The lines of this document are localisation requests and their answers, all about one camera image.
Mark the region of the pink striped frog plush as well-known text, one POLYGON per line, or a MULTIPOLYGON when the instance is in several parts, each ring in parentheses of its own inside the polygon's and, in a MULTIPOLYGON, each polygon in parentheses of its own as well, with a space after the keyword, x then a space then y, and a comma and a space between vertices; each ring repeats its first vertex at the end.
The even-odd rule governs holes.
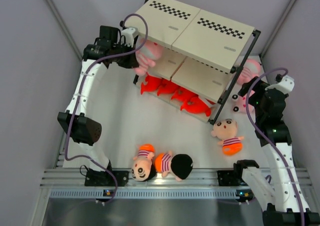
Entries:
POLYGON ((134 72, 138 76, 143 76, 149 68, 156 65, 164 52, 164 47, 156 42, 147 40, 145 44, 135 52, 135 58, 138 62, 138 67, 134 68, 134 72))
POLYGON ((246 94, 244 96, 239 96, 237 94, 233 94, 231 96, 232 102, 233 102, 233 106, 232 106, 232 111, 234 113, 243 113, 246 114, 247 113, 247 106, 246 106, 246 99, 249 98, 250 96, 252 96, 255 92, 252 90, 249 94, 249 96, 246 94))
POLYGON ((248 58, 236 83, 238 85, 243 85, 250 82, 254 77, 258 77, 260 75, 261 70, 262 66, 258 61, 248 58))

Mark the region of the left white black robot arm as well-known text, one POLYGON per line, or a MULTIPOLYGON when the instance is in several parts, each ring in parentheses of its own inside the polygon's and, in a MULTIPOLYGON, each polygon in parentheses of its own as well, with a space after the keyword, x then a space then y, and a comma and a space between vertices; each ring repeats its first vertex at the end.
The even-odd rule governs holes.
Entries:
POLYGON ((109 185, 114 181, 110 159, 99 144, 102 124, 92 118, 93 103, 101 79, 112 63, 125 69, 138 66, 135 59, 139 31, 134 27, 119 29, 100 26, 99 36, 83 50, 77 86, 65 111, 57 120, 66 133, 64 159, 86 159, 84 175, 90 185, 109 185))

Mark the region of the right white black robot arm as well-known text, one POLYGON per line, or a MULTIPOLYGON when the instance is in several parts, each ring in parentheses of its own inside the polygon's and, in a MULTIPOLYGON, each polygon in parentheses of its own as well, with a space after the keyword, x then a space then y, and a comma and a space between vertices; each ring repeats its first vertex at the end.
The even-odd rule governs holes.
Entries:
POLYGON ((282 76, 276 84, 261 77, 244 83, 238 95, 247 95, 246 105, 255 110, 249 121, 255 128, 261 149, 266 156, 271 181, 253 159, 238 160, 233 165, 233 178, 247 184, 262 210, 265 226, 318 226, 320 215, 310 209, 302 193, 292 156, 292 139, 283 121, 286 98, 293 90, 294 80, 282 76))

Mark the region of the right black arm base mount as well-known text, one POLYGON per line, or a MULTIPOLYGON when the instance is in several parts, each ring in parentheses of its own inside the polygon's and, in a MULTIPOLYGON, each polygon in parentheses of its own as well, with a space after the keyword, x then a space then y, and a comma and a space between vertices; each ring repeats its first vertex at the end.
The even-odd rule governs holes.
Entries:
POLYGON ((233 170, 218 170, 217 179, 220 187, 235 187, 242 184, 239 175, 233 170))

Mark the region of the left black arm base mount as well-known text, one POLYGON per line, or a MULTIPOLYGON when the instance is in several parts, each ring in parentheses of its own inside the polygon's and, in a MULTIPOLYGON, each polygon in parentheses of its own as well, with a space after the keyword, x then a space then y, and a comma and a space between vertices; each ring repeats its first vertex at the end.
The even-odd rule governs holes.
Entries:
MULTIPOLYGON (((129 172, 127 170, 116 170, 112 174, 119 187, 124 187, 128 183, 129 172)), ((89 169, 85 175, 84 185, 86 187, 115 187, 116 183, 109 173, 89 169)))

